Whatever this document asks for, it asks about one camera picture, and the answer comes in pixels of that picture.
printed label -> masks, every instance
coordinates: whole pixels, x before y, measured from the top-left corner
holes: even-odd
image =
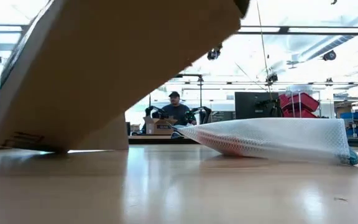
[[[162,124],[158,124],[157,125],[157,129],[171,129],[171,127],[169,125],[162,125]]]
[[[15,131],[9,139],[5,140],[2,146],[29,148],[38,145],[38,143],[40,143],[42,140],[44,140],[44,136]]]

white mesh bag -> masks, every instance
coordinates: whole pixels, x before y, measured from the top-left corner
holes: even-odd
[[[243,119],[180,127],[177,131],[225,155],[358,163],[358,158],[352,161],[357,154],[349,149],[342,119]]]

computer monitor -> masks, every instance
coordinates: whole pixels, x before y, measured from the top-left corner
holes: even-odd
[[[273,103],[261,106],[260,103],[278,99],[278,93],[253,93],[253,92],[235,92],[234,102],[236,104],[236,119],[249,118],[268,118],[273,108]]]

dark shirt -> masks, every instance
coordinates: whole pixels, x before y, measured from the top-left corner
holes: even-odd
[[[187,125],[187,120],[185,118],[186,111],[189,111],[189,107],[186,105],[180,104],[178,106],[167,105],[162,108],[169,116],[173,116],[173,119],[178,120],[175,125]]]

workbench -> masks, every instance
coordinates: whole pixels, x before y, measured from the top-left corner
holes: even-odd
[[[201,145],[0,151],[0,224],[358,223],[358,166],[224,157]]]

